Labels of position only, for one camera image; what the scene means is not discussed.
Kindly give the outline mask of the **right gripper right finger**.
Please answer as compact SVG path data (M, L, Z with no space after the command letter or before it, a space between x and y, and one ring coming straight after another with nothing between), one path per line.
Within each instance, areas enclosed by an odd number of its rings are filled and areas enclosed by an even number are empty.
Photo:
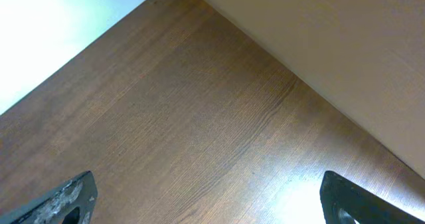
M319 194L326 224L424 224L334 171L324 173Z

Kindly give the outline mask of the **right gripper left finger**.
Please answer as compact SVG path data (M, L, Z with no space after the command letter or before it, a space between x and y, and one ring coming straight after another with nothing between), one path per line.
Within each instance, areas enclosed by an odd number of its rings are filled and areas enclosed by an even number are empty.
M84 171L26 205L1 216L1 224L89 224L98 190L91 171Z

